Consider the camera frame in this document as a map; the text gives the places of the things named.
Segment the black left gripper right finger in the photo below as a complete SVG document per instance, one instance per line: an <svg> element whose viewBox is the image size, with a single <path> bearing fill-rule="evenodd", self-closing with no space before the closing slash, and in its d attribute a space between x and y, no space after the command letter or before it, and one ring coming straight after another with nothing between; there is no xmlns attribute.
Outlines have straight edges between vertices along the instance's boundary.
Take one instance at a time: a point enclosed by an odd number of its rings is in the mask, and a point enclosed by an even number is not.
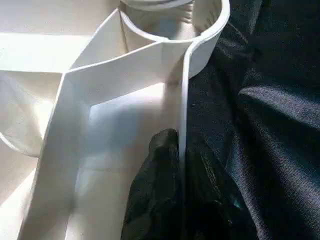
<svg viewBox="0 0 320 240"><path fill-rule="evenodd" d="M244 198L204 138L186 142L186 232L190 240L256 240Z"/></svg>

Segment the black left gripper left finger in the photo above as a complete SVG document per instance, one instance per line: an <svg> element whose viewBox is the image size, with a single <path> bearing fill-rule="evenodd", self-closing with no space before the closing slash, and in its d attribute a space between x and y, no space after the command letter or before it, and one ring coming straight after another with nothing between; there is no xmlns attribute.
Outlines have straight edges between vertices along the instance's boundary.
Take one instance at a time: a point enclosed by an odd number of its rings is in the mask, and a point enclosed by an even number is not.
<svg viewBox="0 0 320 240"><path fill-rule="evenodd" d="M178 240L181 237L182 183L178 133L155 134L134 177L121 230L122 240Z"/></svg>

